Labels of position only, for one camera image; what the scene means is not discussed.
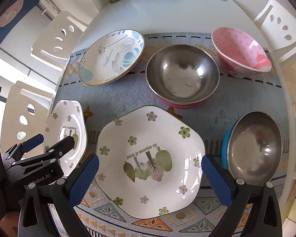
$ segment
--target white chair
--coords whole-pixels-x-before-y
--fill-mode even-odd
[[[52,96],[51,93],[20,81],[11,86],[3,114],[1,154],[14,144],[44,133]],[[44,147],[41,144],[31,152],[24,154],[23,158],[42,154],[43,151]]]
[[[84,22],[63,11],[41,32],[32,46],[31,56],[62,71],[85,29]]]
[[[277,1],[269,0],[253,22],[266,38],[279,63],[296,53],[296,19]]]

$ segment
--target pink bowl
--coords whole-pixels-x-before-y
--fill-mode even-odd
[[[263,48],[247,33],[231,27],[213,31],[212,42],[218,52],[221,67],[228,74],[243,78],[269,72],[271,61]]]

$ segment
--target saucer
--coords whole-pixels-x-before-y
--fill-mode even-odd
[[[107,124],[96,154],[99,187],[128,215],[146,219],[183,209],[195,199],[205,146],[182,121],[145,106]]]

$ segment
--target screw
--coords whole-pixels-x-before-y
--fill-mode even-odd
[[[266,182],[266,186],[269,187],[269,188],[272,188],[273,184],[271,182]]]
[[[65,182],[65,179],[64,179],[64,178],[59,178],[59,179],[57,180],[57,184],[58,184],[58,185],[62,185],[64,182]]]
[[[35,187],[35,183],[30,183],[28,186],[30,189],[33,189]]]
[[[236,182],[237,182],[237,184],[240,184],[240,185],[245,184],[245,181],[241,178],[237,178]]]

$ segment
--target pink bowl rim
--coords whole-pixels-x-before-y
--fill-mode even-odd
[[[237,28],[233,28],[233,27],[219,27],[219,28],[216,28],[216,29],[212,32],[212,36],[211,36],[211,38],[212,38],[212,42],[213,42],[213,45],[214,45],[215,49],[216,49],[216,50],[217,50],[222,56],[224,56],[226,59],[232,61],[233,63],[236,63],[236,64],[239,65],[239,66],[242,66],[242,67],[244,67],[244,68],[246,68],[246,69],[250,69],[250,70],[255,71],[255,72],[267,73],[267,72],[269,72],[269,71],[272,69],[272,63],[271,63],[270,59],[266,56],[266,53],[265,53],[265,51],[263,50],[263,47],[262,47],[258,42],[257,42],[257,44],[262,48],[262,50],[263,50],[263,52],[264,52],[264,55],[266,56],[266,58],[267,58],[267,59],[269,60],[269,62],[270,62],[270,66],[266,66],[266,67],[264,67],[264,68],[268,68],[268,67],[269,67],[270,69],[268,69],[268,70],[260,70],[260,69],[253,69],[253,68],[250,68],[250,67],[248,67],[248,66],[246,66],[246,65],[243,65],[243,64],[241,64],[241,63],[235,61],[234,59],[228,57],[227,55],[223,54],[223,53],[220,51],[220,49],[217,48],[217,46],[216,46],[216,44],[215,44],[215,42],[214,42],[214,39],[213,39],[213,34],[214,34],[214,32],[215,32],[216,30],[218,30],[218,29],[221,29],[221,28],[236,29],[236,30],[239,30],[239,31],[241,31],[242,33],[244,33],[244,34],[250,36],[251,38],[253,38],[253,37],[252,37],[251,35],[247,34],[246,32],[244,32],[244,31],[242,31],[242,30],[240,30],[240,29],[237,29]]]

